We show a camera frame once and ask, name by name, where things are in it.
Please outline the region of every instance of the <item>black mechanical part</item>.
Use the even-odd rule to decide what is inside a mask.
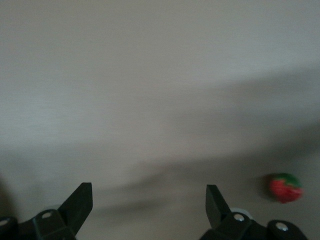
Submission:
[[[211,229],[200,240],[308,240],[294,224],[272,220],[267,227],[240,212],[231,212],[216,185],[207,185],[206,214]]]
[[[92,208],[92,184],[84,182],[58,210],[42,211],[20,224],[14,217],[1,217],[0,240],[75,240]]]

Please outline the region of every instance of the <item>gray surface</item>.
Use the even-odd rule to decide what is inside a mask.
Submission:
[[[0,213],[92,182],[81,239],[198,239],[206,184],[319,235],[320,2],[0,2]],[[296,174],[304,197],[268,199]]]

